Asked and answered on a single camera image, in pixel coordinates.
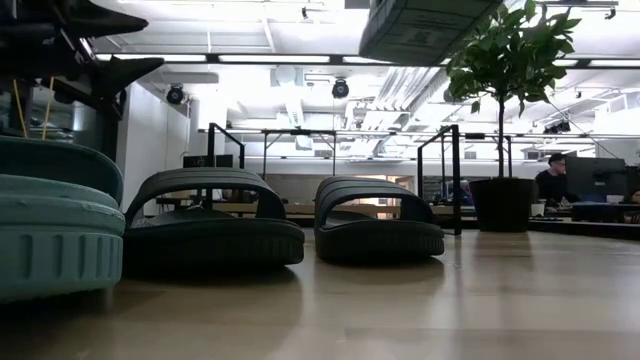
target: black plant pot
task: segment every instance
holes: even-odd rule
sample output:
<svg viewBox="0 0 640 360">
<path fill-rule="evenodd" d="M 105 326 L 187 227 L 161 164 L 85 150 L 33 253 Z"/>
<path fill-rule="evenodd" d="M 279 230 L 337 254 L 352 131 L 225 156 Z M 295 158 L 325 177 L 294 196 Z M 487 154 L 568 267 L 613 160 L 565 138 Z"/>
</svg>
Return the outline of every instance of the black plant pot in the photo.
<svg viewBox="0 0 640 360">
<path fill-rule="evenodd" d="M 469 187 L 481 231 L 527 231 L 533 180 L 494 178 L 473 181 Z"/>
</svg>

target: green leaves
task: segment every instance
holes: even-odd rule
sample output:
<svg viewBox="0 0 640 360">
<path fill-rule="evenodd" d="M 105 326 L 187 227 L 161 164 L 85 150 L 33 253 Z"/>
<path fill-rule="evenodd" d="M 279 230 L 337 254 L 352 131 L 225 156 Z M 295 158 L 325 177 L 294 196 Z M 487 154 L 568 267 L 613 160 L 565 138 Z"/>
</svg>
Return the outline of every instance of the green leaves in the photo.
<svg viewBox="0 0 640 360">
<path fill-rule="evenodd" d="M 471 113 L 475 114 L 480 111 L 480 100 L 476 100 L 471 104 Z"/>
<path fill-rule="evenodd" d="M 536 16 L 536 3 L 533 0 L 527 0 L 524 4 L 524 13 L 527 21 L 531 21 Z"/>
<path fill-rule="evenodd" d="M 553 77 L 554 79 L 562 79 L 567 75 L 566 69 L 561 68 L 559 66 L 553 66 L 553 65 L 544 69 L 544 72 L 550 75 L 551 77 Z"/>
<path fill-rule="evenodd" d="M 527 24 L 539 9 L 537 24 Z M 501 5 L 478 25 L 467 47 L 451 57 L 447 65 L 451 96 L 458 101 L 476 99 L 472 113 L 480 111 L 477 99 L 484 94 L 503 103 L 518 97 L 520 115 L 526 102 L 548 102 L 545 90 L 555 88 L 556 80 L 567 74 L 554 61 L 575 51 L 570 34 L 579 23 L 580 19 L 569 18 L 568 11 L 547 18 L 547 7 L 536 7 L 534 0 L 512 11 Z"/>
</svg>

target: yellow cable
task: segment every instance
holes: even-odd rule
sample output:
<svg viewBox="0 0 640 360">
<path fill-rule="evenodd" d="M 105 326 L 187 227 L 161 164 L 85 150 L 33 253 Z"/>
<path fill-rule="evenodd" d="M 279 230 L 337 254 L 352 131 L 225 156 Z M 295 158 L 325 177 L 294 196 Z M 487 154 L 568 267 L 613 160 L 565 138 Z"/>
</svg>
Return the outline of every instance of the yellow cable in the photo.
<svg viewBox="0 0 640 360">
<path fill-rule="evenodd" d="M 16 95 L 16 104 L 18 105 L 18 115 L 20 115 L 20 123 L 22 124 L 22 135 L 27 137 L 27 126 L 24 123 L 24 115 L 22 115 L 22 104 L 20 104 L 20 95 L 18 94 L 18 81 L 13 79 L 13 91 Z"/>
<path fill-rule="evenodd" d="M 51 83 L 49 84 L 49 102 L 47 103 L 47 112 L 44 115 L 44 124 L 42 125 L 42 140 L 47 137 L 47 123 L 49 122 L 49 112 L 51 111 L 51 102 L 53 101 L 53 82 L 55 78 L 51 77 Z"/>
</svg>

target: speaker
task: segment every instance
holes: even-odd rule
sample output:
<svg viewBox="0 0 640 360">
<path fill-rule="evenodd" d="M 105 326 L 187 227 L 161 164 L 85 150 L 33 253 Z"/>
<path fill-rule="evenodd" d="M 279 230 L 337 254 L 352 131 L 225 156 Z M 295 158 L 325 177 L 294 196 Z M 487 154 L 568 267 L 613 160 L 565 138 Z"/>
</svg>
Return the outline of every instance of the speaker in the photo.
<svg viewBox="0 0 640 360">
<path fill-rule="evenodd" d="M 335 99 L 344 99 L 349 96 L 349 85 L 347 85 L 347 81 L 345 79 L 337 79 L 333 85 L 331 94 Z"/>
<path fill-rule="evenodd" d="M 173 84 L 167 92 L 167 102 L 171 105 L 182 105 L 187 97 L 182 90 L 182 84 Z"/>
</svg>

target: wooden floor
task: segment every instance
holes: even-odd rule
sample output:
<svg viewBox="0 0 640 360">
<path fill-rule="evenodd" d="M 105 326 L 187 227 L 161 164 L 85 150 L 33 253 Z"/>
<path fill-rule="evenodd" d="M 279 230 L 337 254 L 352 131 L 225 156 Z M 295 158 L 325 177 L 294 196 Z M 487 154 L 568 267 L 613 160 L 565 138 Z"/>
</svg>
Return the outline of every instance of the wooden floor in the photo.
<svg viewBox="0 0 640 360">
<path fill-rule="evenodd" d="M 446 244 L 437 261 L 369 268 L 325 264 L 310 245 L 274 274 L 128 280 L 112 299 L 4 307 L 0 358 L 640 358 L 640 242 L 465 232 Z"/>
</svg>

